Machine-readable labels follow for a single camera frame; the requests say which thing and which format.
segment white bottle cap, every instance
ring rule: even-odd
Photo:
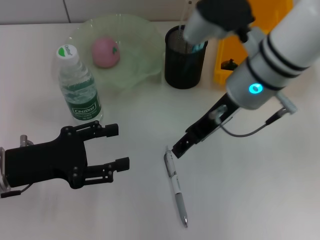
[[[79,61],[78,51],[75,46],[66,44],[58,48],[56,51],[56,56],[58,57],[62,66],[73,66]]]

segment green glass plate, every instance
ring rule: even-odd
[[[91,45],[100,37],[111,37],[118,44],[120,61],[116,66],[94,65]],[[137,16],[108,14],[90,19],[78,27],[66,43],[77,48],[80,59],[99,85],[130,88],[162,70],[164,38],[152,22]]]

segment plastic bottle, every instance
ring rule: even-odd
[[[95,79],[80,61],[76,47],[63,45],[56,51],[56,55],[60,62],[60,89],[72,116],[79,124],[100,121],[103,110]]]

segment pen clip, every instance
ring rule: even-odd
[[[169,162],[168,162],[167,154],[168,153],[165,152],[163,159],[164,159],[165,168],[166,168],[166,171],[168,173],[168,176],[169,176],[169,178],[171,178],[171,172],[170,172],[170,169],[169,169]]]

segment pen holder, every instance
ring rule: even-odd
[[[190,89],[200,82],[208,42],[188,44],[183,38],[185,26],[175,26],[165,35],[166,82],[176,89]]]

